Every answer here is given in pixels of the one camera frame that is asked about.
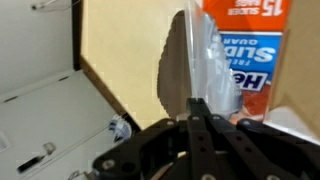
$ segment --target cable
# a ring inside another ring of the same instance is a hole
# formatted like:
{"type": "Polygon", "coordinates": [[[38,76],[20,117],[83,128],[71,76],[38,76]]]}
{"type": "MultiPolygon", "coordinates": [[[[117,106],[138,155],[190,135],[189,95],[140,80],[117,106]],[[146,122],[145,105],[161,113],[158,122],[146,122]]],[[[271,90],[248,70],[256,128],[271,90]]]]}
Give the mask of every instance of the cable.
{"type": "Polygon", "coordinates": [[[63,9],[50,9],[50,10],[46,10],[45,9],[46,7],[49,7],[50,4],[55,3],[57,1],[60,1],[60,0],[51,0],[51,1],[48,1],[46,3],[42,2],[42,3],[39,3],[39,4],[34,4],[34,5],[31,6],[31,9],[34,10],[34,11],[37,11],[37,12],[65,11],[65,10],[70,9],[72,6],[75,6],[75,5],[77,5],[78,3],[81,2],[81,0],[78,0],[77,2],[74,2],[70,6],[67,6],[67,7],[65,7],[63,9]]]}

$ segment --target clear plastic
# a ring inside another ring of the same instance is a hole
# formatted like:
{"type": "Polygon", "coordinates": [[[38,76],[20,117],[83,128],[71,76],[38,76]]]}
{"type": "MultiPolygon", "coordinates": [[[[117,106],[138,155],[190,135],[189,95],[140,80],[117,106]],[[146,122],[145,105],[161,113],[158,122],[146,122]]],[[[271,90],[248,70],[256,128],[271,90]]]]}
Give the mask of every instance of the clear plastic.
{"type": "Polygon", "coordinates": [[[192,96],[226,119],[242,108],[242,92],[229,69],[214,19],[193,0],[185,10],[192,96]]]}

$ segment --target white wire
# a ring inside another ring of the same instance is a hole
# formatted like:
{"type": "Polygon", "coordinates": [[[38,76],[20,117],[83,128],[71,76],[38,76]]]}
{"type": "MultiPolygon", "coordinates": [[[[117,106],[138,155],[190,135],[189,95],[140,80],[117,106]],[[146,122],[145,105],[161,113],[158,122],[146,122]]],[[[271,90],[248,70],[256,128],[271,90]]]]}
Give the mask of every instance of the white wire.
{"type": "Polygon", "coordinates": [[[47,2],[47,3],[43,3],[43,4],[41,4],[42,8],[41,9],[36,9],[35,11],[37,11],[37,12],[65,11],[65,10],[70,9],[72,6],[75,6],[79,2],[81,2],[81,0],[78,0],[77,2],[74,2],[70,6],[68,6],[66,8],[63,8],[63,9],[50,9],[50,10],[46,10],[45,9],[48,5],[50,5],[50,4],[54,3],[54,2],[57,2],[57,1],[60,1],[60,0],[51,0],[51,1],[47,2]]]}

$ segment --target plastic bag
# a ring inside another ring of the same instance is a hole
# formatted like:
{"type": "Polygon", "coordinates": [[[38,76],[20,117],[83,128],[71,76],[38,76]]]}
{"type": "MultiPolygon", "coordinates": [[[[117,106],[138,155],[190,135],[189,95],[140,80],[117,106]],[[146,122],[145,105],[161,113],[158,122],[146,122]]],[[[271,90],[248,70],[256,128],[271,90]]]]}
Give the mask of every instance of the plastic bag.
{"type": "Polygon", "coordinates": [[[214,19],[193,0],[185,10],[192,96],[203,98],[211,113],[230,119],[242,108],[242,92],[229,69],[214,19]]]}

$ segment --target orange box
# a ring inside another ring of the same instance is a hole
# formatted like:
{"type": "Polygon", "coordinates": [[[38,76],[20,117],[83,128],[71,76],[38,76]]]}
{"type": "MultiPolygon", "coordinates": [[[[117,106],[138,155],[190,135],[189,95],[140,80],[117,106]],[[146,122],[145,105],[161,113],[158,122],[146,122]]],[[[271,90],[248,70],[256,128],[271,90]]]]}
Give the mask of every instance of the orange box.
{"type": "Polygon", "coordinates": [[[219,30],[283,31],[290,0],[204,0],[219,30]]]}

